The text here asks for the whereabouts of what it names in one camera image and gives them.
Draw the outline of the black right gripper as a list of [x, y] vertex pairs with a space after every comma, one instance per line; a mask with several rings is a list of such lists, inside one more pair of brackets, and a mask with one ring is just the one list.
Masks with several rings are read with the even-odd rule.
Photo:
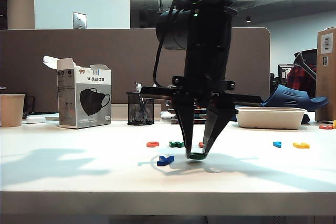
[[256, 95], [227, 93], [235, 83], [225, 80], [228, 47], [192, 46], [186, 51], [183, 76], [172, 78], [173, 87], [143, 87], [141, 96], [169, 100], [177, 115], [182, 131], [186, 158], [190, 157], [194, 104], [210, 106], [203, 136], [203, 154], [207, 156], [217, 137], [236, 114], [235, 108], [219, 109], [216, 106], [256, 105], [262, 99]]

